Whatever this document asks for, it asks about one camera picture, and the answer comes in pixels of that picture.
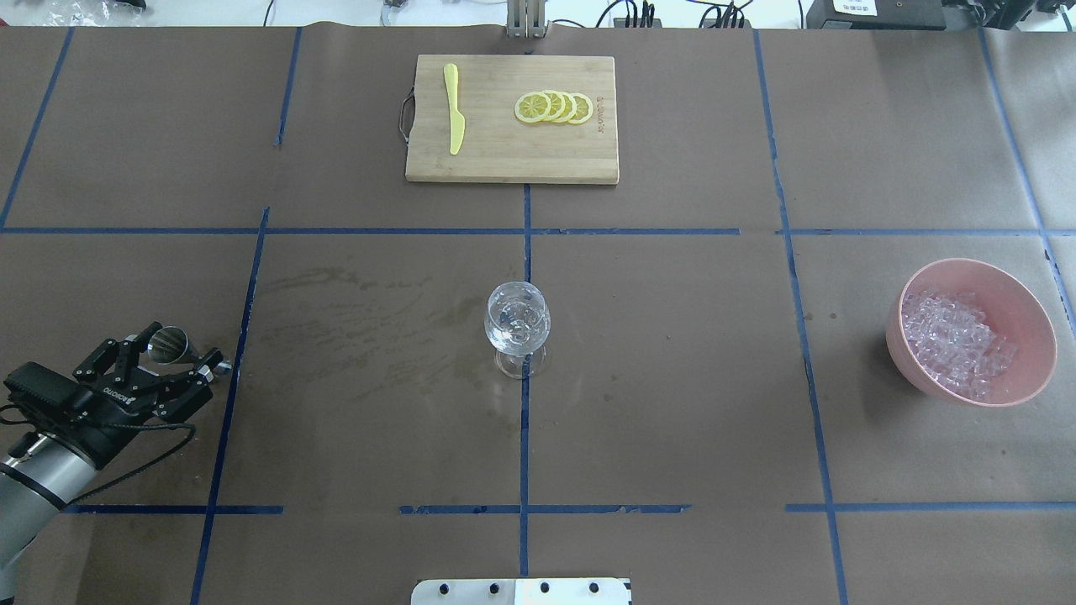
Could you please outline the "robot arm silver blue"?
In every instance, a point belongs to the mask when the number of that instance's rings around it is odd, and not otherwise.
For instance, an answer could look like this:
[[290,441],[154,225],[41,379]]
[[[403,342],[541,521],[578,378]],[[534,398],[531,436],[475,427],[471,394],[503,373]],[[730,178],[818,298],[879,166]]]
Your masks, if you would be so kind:
[[231,371],[220,350],[188,368],[144,368],[142,344],[108,339],[69,376],[28,361],[5,376],[8,408],[29,426],[1,464],[3,602],[17,593],[17,563],[58,513],[93,495],[93,479],[134,437],[181,430],[189,444],[192,416],[210,402],[212,382]]

